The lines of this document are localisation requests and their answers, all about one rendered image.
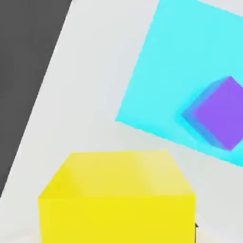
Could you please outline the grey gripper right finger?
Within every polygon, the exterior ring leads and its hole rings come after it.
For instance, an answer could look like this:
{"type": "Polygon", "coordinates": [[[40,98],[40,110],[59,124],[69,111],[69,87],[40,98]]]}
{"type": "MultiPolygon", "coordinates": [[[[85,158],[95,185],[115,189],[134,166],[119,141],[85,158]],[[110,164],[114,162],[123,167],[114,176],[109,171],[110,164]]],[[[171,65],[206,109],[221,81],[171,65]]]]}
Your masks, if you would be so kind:
{"type": "Polygon", "coordinates": [[[222,243],[222,238],[210,230],[199,227],[195,223],[195,243],[222,243]]]}

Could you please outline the small purple cube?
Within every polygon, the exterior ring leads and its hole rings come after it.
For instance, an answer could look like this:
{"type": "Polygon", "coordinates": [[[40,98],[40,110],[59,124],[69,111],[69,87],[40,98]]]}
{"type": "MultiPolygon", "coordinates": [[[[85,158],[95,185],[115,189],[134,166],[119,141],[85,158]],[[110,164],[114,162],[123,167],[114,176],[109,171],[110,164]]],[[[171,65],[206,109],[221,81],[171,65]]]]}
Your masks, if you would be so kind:
{"type": "Polygon", "coordinates": [[[243,140],[243,87],[232,76],[214,81],[182,117],[209,144],[232,151],[243,140]]]}

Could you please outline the large cyan box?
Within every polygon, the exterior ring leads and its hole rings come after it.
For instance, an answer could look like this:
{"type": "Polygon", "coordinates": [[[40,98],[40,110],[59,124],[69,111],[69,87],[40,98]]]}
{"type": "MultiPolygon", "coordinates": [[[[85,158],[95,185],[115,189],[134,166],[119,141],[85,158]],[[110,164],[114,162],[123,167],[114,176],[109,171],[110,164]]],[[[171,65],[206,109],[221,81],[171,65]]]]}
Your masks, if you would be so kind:
{"type": "Polygon", "coordinates": [[[243,16],[198,0],[159,0],[116,121],[243,167],[206,142],[181,116],[212,82],[243,85],[243,16]]]}

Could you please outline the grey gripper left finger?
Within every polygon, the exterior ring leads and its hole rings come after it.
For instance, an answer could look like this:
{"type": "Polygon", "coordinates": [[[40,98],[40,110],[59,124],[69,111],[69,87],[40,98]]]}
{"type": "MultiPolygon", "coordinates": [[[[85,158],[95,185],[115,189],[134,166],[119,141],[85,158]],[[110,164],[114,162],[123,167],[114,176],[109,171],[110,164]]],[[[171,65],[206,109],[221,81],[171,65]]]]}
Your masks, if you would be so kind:
{"type": "Polygon", "coordinates": [[[28,234],[13,240],[13,243],[42,243],[39,234],[28,234]]]}

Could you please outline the small yellow cube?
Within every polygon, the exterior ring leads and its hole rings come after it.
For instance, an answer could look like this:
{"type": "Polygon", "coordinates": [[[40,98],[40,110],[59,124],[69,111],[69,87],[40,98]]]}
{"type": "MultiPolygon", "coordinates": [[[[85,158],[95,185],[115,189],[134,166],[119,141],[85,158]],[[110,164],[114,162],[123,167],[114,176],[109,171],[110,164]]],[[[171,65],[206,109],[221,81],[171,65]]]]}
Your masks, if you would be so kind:
{"type": "Polygon", "coordinates": [[[196,196],[166,150],[71,153],[38,209],[41,243],[195,243],[196,196]]]}

